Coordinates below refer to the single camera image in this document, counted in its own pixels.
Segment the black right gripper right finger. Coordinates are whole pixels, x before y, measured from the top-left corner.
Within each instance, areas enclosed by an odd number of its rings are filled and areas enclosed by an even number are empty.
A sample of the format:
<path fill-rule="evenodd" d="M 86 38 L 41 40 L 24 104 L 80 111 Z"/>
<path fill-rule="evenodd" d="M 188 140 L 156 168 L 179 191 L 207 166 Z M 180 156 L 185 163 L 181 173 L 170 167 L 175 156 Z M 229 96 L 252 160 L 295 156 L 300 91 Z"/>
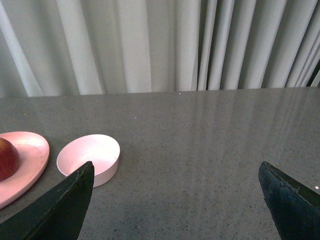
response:
<path fill-rule="evenodd" d="M 264 161 L 258 170 L 264 201 L 282 240 L 320 238 L 320 195 Z"/>

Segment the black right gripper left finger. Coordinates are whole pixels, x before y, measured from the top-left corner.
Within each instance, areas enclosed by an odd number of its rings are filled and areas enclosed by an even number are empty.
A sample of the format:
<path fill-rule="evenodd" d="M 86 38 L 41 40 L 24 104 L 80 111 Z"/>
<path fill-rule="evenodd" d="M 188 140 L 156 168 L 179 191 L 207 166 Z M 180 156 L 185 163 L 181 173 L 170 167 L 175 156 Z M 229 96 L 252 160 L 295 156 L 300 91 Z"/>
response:
<path fill-rule="evenodd" d="M 2 240 L 76 240 L 83 226 L 94 184 L 88 161 L 0 225 Z"/>

